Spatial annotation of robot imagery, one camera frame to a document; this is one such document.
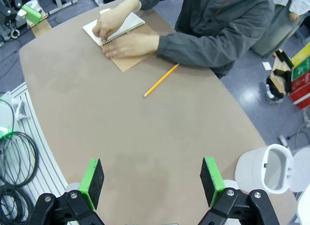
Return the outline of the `person's right hand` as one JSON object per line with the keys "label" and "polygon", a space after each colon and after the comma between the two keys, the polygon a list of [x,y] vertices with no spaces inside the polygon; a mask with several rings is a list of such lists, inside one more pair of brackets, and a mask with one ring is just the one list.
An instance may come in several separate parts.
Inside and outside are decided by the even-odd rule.
{"label": "person's right hand", "polygon": [[102,41],[107,40],[109,36],[118,31],[126,18],[132,12],[138,11],[140,7],[141,2],[139,0],[124,0],[116,7],[100,15],[92,29],[93,34],[100,37]]}

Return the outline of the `person's left hand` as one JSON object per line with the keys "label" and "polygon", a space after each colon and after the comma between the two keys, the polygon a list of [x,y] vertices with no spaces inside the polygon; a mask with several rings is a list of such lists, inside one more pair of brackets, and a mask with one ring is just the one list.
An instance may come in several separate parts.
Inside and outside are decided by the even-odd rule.
{"label": "person's left hand", "polygon": [[139,57],[157,52],[159,40],[158,34],[131,33],[103,46],[102,51],[108,58]]}

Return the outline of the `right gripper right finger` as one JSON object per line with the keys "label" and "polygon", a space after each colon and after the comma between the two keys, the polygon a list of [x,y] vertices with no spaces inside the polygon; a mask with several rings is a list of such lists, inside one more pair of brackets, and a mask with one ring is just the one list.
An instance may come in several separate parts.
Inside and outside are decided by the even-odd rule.
{"label": "right gripper right finger", "polygon": [[209,210],[199,224],[224,225],[229,219],[242,225],[279,224],[268,194],[260,189],[246,194],[226,187],[213,157],[203,158],[200,178]]}

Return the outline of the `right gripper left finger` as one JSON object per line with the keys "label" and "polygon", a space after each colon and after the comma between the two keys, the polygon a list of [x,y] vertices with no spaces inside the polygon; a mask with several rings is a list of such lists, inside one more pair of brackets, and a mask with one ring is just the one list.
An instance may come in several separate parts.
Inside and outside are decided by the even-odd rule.
{"label": "right gripper left finger", "polygon": [[104,222],[95,212],[104,183],[104,171],[100,159],[91,159],[82,181],[63,195],[41,194],[34,206],[31,225],[102,225]]}

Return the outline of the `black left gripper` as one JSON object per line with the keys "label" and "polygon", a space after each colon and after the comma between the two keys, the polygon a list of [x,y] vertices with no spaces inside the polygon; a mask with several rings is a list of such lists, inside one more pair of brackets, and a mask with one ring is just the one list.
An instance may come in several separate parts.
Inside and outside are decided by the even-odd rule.
{"label": "black left gripper", "polygon": [[[26,19],[32,22],[33,24],[38,24],[42,19],[42,14],[30,6],[24,4],[21,8],[26,12]],[[11,20],[12,10],[9,7],[6,7],[2,3],[0,4],[0,22],[8,23]]]}

